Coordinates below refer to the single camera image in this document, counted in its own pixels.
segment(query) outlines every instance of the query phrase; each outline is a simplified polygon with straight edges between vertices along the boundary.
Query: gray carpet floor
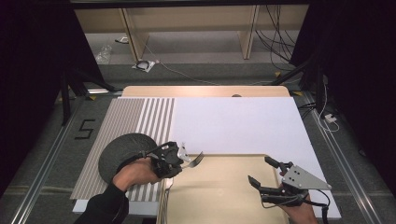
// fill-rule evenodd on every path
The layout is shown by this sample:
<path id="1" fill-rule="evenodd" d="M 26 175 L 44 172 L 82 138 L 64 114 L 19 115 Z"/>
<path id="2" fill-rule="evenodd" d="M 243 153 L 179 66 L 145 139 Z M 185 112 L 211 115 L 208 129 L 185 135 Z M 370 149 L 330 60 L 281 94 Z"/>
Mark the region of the gray carpet floor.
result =
<path id="1" fill-rule="evenodd" d="M 166 60 L 162 60 L 162 62 L 165 63 L 166 67 L 156 64 L 149 73 L 132 69 L 131 63 L 100 65 L 100 69 L 105 81 L 119 88 L 143 85 L 262 85 L 274 80 L 275 72 L 278 71 L 268 62 L 172 63 Z M 299 76 L 286 82 L 285 85 L 290 91 L 299 90 L 298 78 Z M 92 83 L 87 83 L 87 87 L 88 89 L 99 88 Z M 312 94 L 313 92 L 305 91 L 302 96 L 293 96 L 296 106 L 310 103 L 309 96 Z M 72 110 L 75 108 L 78 108 L 78 110 L 66 134 L 60 154 L 53 167 L 51 167 L 45 185 L 26 223 L 73 223 L 78 217 L 77 214 L 72 212 L 74 202 L 69 200 L 69 197 L 101 127 L 109 103 L 115 97 L 114 95 L 97 95 L 92 98 L 78 97 L 71 101 Z M 334 110 L 336 106 L 329 104 L 327 108 Z M 389 192 L 374 166 L 359 153 L 359 143 L 355 140 L 353 132 L 342 113 L 337 114 L 336 117 L 340 130 L 333 135 L 353 167 L 355 175 L 369 195 L 383 223 L 396 223 L 395 198 Z M 56 101 L 53 106 L 53 113 L 48 119 L 46 128 L 41 133 L 41 137 L 37 140 L 35 147 L 27 156 L 7 192 L 0 200 L 0 223 L 10 223 L 21 204 L 23 195 L 35 181 L 35 176 L 41 164 L 46 159 L 58 132 L 61 130 L 62 118 L 62 102 Z M 86 135 L 86 133 L 78 131 L 84 119 L 94 119 L 94 121 L 86 122 L 84 126 L 93 129 L 92 135 L 89 139 L 76 139 L 76 137 Z M 304 118 L 304 125 L 323 173 L 327 181 L 332 184 L 332 195 L 342 215 L 340 220 L 331 220 L 330 223 L 365 223 L 356 199 L 337 167 L 328 143 L 320 132 L 314 112 Z M 137 224 L 141 221 L 142 218 L 140 217 L 128 217 L 125 223 Z"/>

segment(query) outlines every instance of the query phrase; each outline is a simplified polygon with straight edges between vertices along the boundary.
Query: striped cloth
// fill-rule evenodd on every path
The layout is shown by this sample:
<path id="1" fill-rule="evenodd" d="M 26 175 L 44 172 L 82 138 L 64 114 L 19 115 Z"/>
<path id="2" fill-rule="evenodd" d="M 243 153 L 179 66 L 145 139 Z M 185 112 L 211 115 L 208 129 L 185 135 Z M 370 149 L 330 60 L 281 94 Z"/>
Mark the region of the striped cloth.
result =
<path id="1" fill-rule="evenodd" d="M 119 98 L 112 100 L 90 155 L 70 199 L 89 200 L 107 183 L 99 176 L 98 161 L 107 144 L 127 133 L 144 133 L 157 145 L 169 141 L 175 98 Z M 162 183 L 136 185 L 126 192 L 133 202 L 158 202 Z"/>

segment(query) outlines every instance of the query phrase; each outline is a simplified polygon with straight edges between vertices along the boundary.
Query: fork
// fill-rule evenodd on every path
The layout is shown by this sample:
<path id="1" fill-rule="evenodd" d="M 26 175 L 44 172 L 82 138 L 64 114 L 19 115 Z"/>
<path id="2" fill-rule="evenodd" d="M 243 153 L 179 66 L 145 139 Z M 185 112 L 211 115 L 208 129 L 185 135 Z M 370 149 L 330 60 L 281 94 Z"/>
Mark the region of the fork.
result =
<path id="1" fill-rule="evenodd" d="M 173 177 L 166 179 L 165 193 L 163 195 L 163 224 L 167 223 L 169 190 L 171 189 L 172 185 L 173 185 Z"/>
<path id="2" fill-rule="evenodd" d="M 204 152 L 202 151 L 195 160 L 191 161 L 188 165 L 181 167 L 181 169 L 185 169 L 187 167 L 193 168 L 197 166 L 204 159 Z"/>

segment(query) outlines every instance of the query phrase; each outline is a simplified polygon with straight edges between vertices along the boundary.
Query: person's left hand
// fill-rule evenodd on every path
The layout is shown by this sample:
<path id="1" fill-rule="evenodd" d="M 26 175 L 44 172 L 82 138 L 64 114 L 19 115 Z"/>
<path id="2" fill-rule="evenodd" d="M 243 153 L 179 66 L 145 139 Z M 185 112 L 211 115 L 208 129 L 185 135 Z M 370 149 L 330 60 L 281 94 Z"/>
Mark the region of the person's left hand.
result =
<path id="1" fill-rule="evenodd" d="M 120 190 L 126 191 L 132 185 L 153 184 L 160 180 L 152 171 L 151 158 L 145 158 L 124 166 L 113 177 L 113 184 Z"/>

